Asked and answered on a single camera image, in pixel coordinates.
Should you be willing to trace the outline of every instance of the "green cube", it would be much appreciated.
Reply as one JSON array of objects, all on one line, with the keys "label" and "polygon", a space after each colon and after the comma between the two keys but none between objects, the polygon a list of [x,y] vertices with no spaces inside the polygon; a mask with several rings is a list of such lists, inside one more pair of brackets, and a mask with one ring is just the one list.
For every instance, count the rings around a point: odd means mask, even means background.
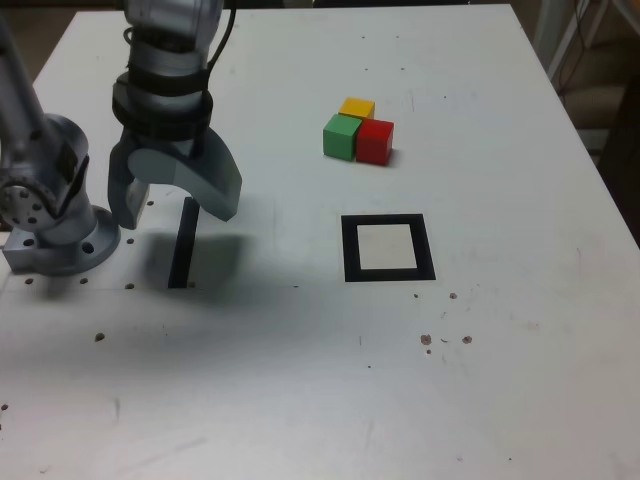
[{"label": "green cube", "polygon": [[329,157],[352,161],[356,153],[356,134],[362,120],[334,115],[322,131],[322,148]]}]

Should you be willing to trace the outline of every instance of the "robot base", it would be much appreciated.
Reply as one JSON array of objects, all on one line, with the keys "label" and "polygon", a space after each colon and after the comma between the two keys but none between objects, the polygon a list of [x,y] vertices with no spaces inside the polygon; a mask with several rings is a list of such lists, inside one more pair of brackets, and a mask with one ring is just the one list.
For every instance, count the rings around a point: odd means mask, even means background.
[{"label": "robot base", "polygon": [[120,242],[120,228],[109,211],[92,208],[97,220],[93,231],[67,245],[43,245],[33,233],[14,228],[3,251],[11,270],[63,276],[85,272],[104,262]]}]

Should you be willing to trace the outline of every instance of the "cube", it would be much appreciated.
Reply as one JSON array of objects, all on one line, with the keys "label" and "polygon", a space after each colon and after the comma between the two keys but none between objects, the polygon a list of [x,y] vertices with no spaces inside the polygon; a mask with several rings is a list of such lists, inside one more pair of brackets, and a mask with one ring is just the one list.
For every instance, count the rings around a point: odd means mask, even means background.
[{"label": "cube", "polygon": [[342,107],[340,108],[341,115],[347,115],[349,117],[359,118],[364,120],[365,118],[373,118],[373,114],[376,110],[376,103],[369,100],[362,100],[360,98],[347,98]]},{"label": "cube", "polygon": [[356,140],[356,160],[375,165],[388,165],[393,143],[393,123],[363,120]]},{"label": "cube", "polygon": [[356,151],[356,134],[362,120],[344,115],[334,115],[322,131],[322,148],[325,155],[352,161]]}]

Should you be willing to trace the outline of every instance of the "cable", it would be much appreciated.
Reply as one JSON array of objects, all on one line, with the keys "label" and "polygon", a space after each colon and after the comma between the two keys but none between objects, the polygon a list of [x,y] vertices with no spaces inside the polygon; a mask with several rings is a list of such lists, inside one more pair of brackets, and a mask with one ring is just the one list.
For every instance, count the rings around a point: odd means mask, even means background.
[{"label": "cable", "polygon": [[124,41],[127,42],[129,45],[131,45],[131,35],[130,35],[131,32],[133,32],[133,27],[127,28],[122,34],[124,36]]},{"label": "cable", "polygon": [[560,74],[558,76],[558,95],[560,97],[562,97],[562,102],[565,102],[565,91],[567,89],[567,86],[571,83],[571,80],[573,80],[573,76],[576,73],[576,70],[578,70],[578,66],[580,65],[580,62],[582,61],[582,58],[584,57],[585,52],[587,51],[587,45],[586,42],[584,41],[584,36],[582,35],[582,27],[581,27],[581,21],[582,19],[580,18],[580,14],[578,13],[578,0],[573,0],[573,13],[575,14],[576,17],[576,28],[578,30],[578,38],[580,39],[580,45],[582,47],[581,51],[580,51],[580,55],[578,55],[578,59],[576,60],[575,65],[573,66],[573,70],[571,70],[571,73],[569,74],[569,78],[566,80],[566,82],[562,81],[562,73],[564,72],[564,69],[566,67],[566,61],[563,63],[562,68],[560,69]]},{"label": "cable", "polygon": [[229,13],[229,23],[227,23],[227,29],[224,32],[222,40],[220,40],[220,44],[218,44],[216,52],[213,54],[213,57],[211,57],[211,60],[209,60],[209,63],[207,64],[207,75],[209,77],[211,76],[211,71],[213,70],[213,67],[218,61],[218,58],[222,54],[222,51],[224,50],[224,47],[227,45],[227,41],[231,36],[233,24],[236,21],[236,0],[229,0],[229,8],[231,12]]}]

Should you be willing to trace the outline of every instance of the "robotic arm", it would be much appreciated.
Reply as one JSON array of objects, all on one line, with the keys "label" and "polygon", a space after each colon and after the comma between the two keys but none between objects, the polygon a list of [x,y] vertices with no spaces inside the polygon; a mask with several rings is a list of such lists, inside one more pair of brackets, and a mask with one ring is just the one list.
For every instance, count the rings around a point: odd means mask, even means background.
[{"label": "robotic arm", "polygon": [[[242,177],[209,128],[209,75],[221,48],[211,62],[207,58],[222,0],[128,0],[124,9],[131,54],[128,72],[113,89],[113,112],[124,126],[109,166],[113,215],[135,229],[149,184],[156,183],[183,188],[204,210],[229,220]],[[223,42],[232,26],[233,18]]]},{"label": "robotic arm", "polygon": [[234,15],[207,63],[221,0],[124,0],[120,7],[132,27],[128,72],[113,89],[124,126],[109,163],[113,216],[87,197],[86,136],[42,112],[0,16],[0,210],[13,226],[4,255],[15,272],[69,275],[100,264],[118,245],[118,225],[136,228],[151,183],[182,187],[222,220],[236,213],[242,177],[209,128],[208,91]]}]

